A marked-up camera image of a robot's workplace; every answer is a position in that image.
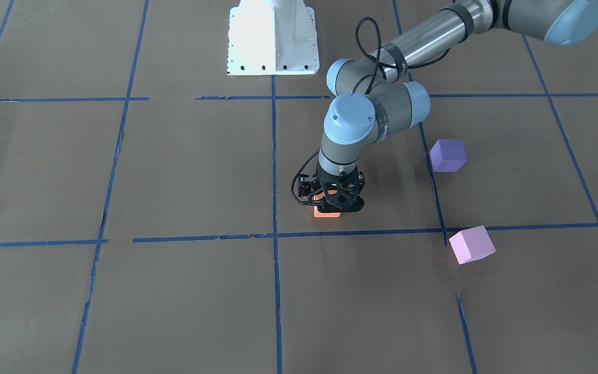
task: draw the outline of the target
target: purple cube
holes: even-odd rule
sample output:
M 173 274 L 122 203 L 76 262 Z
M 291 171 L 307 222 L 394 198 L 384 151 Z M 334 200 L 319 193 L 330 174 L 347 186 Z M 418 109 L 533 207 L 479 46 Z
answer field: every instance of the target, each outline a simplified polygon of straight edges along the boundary
M 457 172 L 466 160 L 465 146 L 460 139 L 440 139 L 430 150 L 434 172 Z
M 484 226 L 460 231 L 455 236 L 450 237 L 449 242 L 460 265 L 481 260 L 495 253 L 495 246 Z

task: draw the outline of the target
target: floor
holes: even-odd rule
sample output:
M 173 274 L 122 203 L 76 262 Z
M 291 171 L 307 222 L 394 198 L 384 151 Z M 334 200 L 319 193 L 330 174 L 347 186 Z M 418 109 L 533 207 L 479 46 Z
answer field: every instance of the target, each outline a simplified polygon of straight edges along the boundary
M 234 77 L 236 0 L 0 0 L 0 372 L 598 373 L 598 31 L 413 71 L 429 118 L 316 220 L 289 185 L 328 66 L 448 2 L 306 2 L 320 73 Z M 476 225 L 498 251 L 458 265 Z

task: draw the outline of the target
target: black cable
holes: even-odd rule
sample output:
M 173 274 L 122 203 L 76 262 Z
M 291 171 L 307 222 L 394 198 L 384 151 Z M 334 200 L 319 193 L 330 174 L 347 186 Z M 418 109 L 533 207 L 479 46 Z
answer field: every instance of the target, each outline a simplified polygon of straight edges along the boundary
M 382 52 L 382 38 L 380 38 L 380 28 L 378 28 L 375 19 L 372 19 L 371 17 L 363 17 L 361 21 L 359 21 L 359 23 L 357 24 L 357 28 L 354 29 L 354 40 L 356 41 L 357 47 L 359 47 L 361 53 L 363 53 L 363 55 L 366 56 L 367 59 L 370 60 L 371 57 L 368 55 L 368 53 L 366 53 L 365 50 L 363 50 L 363 47 L 361 47 L 361 41 L 359 40 L 359 28 L 366 21 L 369 21 L 373 24 L 373 27 L 375 28 L 375 37 L 377 38 L 377 54 L 375 55 L 375 59 L 371 60 L 373 64 L 375 64 L 375 68 L 373 69 L 373 77 L 371 78 L 371 82 L 368 83 L 368 88 L 366 88 L 365 93 L 365 95 L 368 95 L 371 93 L 371 90 L 373 89 L 373 83 L 375 83 L 375 78 L 377 76 L 377 69 L 379 69 L 380 67 L 380 52 Z
M 448 54 L 449 54 L 449 50 L 451 50 L 451 48 L 450 48 L 450 49 L 447 49 L 447 50 L 445 50 L 445 51 L 444 51 L 444 53 L 442 53 L 442 56 L 440 56 L 440 57 L 438 57 L 438 58 L 434 59 L 433 61 L 424 62 L 423 64 L 418 64 L 418 65 L 413 65 L 413 66 L 410 66 L 408 69 L 418 69 L 418 68 L 420 68 L 420 67 L 426 67 L 426 66 L 432 65 L 432 64 L 434 64 L 435 62 L 438 62 L 438 61 L 440 61 L 441 59 L 444 59 L 444 57 L 446 57 L 446 55 L 448 55 Z
M 310 201 L 301 201 L 299 198 L 297 198 L 296 194 L 294 193 L 294 185 L 296 184 L 297 179 L 299 179 L 299 175 L 301 175 L 301 172 L 304 171 L 304 168 L 306 167 L 306 165 L 308 165 L 308 163 L 310 163 L 311 159 L 315 158 L 315 156 L 318 155 L 318 152 L 320 152 L 320 149 L 318 149 L 317 151 L 315 151 L 313 153 L 313 155 L 311 155 L 311 157 L 309 157 L 306 162 L 301 166 L 301 168 L 299 169 L 299 171 L 297 172 L 297 174 L 294 176 L 294 178 L 292 178 L 292 186 L 290 187 L 290 191 L 292 192 L 292 197 L 294 198 L 294 201 L 296 201 L 297 203 L 301 204 L 301 205 L 321 205 L 318 204 L 318 202 L 314 202 L 312 200 Z
M 374 56 L 369 55 L 368 53 L 366 53 L 365 50 L 363 50 L 363 47 L 361 46 L 361 40 L 359 40 L 359 28 L 361 27 L 361 25 L 366 22 L 369 21 L 370 23 L 373 24 L 373 27 L 375 28 L 375 37 L 377 39 L 377 54 Z M 368 84 L 368 88 L 366 89 L 366 93 L 365 95 L 368 95 L 371 93 L 371 90 L 373 88 L 373 83 L 375 83 L 375 78 L 377 76 L 377 70 L 379 69 L 382 72 L 383 78 L 386 79 L 385 76 L 385 72 L 384 72 L 384 68 L 389 68 L 389 69 L 396 69 L 397 71 L 399 71 L 398 66 L 396 65 L 391 65 L 391 64 L 386 64 L 384 62 L 380 62 L 380 52 L 382 52 L 382 38 L 380 38 L 380 30 L 379 27 L 377 26 L 377 22 L 375 22 L 375 19 L 372 19 L 372 17 L 363 17 L 361 19 L 361 21 L 359 21 L 359 23 L 357 24 L 357 27 L 354 31 L 354 40 L 357 43 L 357 47 L 359 48 L 359 50 L 361 51 L 361 54 L 363 54 L 364 57 L 366 57 L 366 59 L 368 59 L 368 61 L 371 61 L 373 64 L 375 64 L 375 69 L 373 70 L 373 74 L 364 76 L 363 79 L 361 79 L 358 83 L 356 83 L 354 89 L 352 90 L 352 93 L 354 93 L 357 88 L 359 88 L 359 85 L 369 76 L 372 76 L 370 83 Z M 426 67 L 426 66 L 430 66 L 432 64 L 435 64 L 435 62 L 439 62 L 442 59 L 444 59 L 444 57 L 446 57 L 446 55 L 449 54 L 450 49 L 447 49 L 444 53 L 442 53 L 442 55 L 432 61 L 429 62 L 424 62 L 423 64 L 416 64 L 416 65 L 410 65 L 408 66 L 408 70 L 409 69 L 419 69 L 422 67 Z

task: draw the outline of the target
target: orange block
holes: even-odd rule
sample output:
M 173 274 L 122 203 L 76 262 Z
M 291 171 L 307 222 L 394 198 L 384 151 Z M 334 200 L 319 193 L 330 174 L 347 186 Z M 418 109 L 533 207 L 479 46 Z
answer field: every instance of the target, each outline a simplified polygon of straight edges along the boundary
M 323 193 L 318 194 L 316 196 L 313 196 L 313 200 L 318 201 L 323 196 L 324 196 Z M 338 212 L 338 213 L 321 213 L 320 211 L 318 211 L 318 207 L 314 206 L 313 207 L 313 217 L 314 218 L 337 218 L 337 217 L 340 217 L 340 212 Z

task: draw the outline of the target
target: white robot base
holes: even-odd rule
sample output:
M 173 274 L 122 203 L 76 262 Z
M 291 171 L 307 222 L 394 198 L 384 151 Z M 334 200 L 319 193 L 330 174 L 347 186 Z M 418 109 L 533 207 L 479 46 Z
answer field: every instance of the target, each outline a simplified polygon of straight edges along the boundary
M 230 10 L 227 74 L 306 75 L 320 70 L 315 11 L 303 0 L 240 0 Z

